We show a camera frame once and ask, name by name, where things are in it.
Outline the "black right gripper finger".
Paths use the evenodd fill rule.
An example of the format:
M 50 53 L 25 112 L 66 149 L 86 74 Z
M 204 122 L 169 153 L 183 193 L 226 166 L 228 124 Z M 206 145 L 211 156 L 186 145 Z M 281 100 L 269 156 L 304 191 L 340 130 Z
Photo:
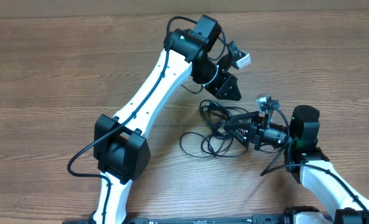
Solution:
M 249 147 L 249 144 L 255 135 L 255 127 L 253 123 L 226 124 L 224 126 L 224 130 L 245 148 Z
M 259 112 L 249 112 L 243 114 L 236 114 L 230 118 L 230 124 L 250 124 L 259 119 Z

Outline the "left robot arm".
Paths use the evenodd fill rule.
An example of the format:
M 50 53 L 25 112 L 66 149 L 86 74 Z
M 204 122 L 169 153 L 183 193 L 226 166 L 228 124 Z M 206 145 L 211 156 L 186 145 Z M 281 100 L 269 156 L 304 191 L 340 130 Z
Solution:
M 227 52 L 208 56 L 214 43 L 224 39 L 219 23 L 202 15 L 193 29 L 168 30 L 156 66 L 131 100 L 113 117 L 101 115 L 95 123 L 93 156 L 98 161 L 102 187 L 93 223 L 123 223 L 131 184 L 151 158 L 147 138 L 173 93 L 191 78 L 220 100 L 238 101 L 241 94 L 230 68 L 251 62 L 235 42 Z

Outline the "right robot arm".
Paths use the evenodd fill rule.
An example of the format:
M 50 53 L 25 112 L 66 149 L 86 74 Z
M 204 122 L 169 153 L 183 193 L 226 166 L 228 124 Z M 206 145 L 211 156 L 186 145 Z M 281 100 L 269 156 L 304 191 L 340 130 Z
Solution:
M 324 217 L 311 206 L 290 207 L 285 210 L 281 222 L 369 223 L 369 199 L 338 174 L 317 145 L 319 110 L 300 105 L 294 108 L 285 125 L 271 124 L 269 114 L 277 110 L 275 106 L 263 104 L 259 111 L 233 115 L 224 130 L 244 146 L 277 148 L 284 156 L 280 168 L 312 192 L 329 214 Z

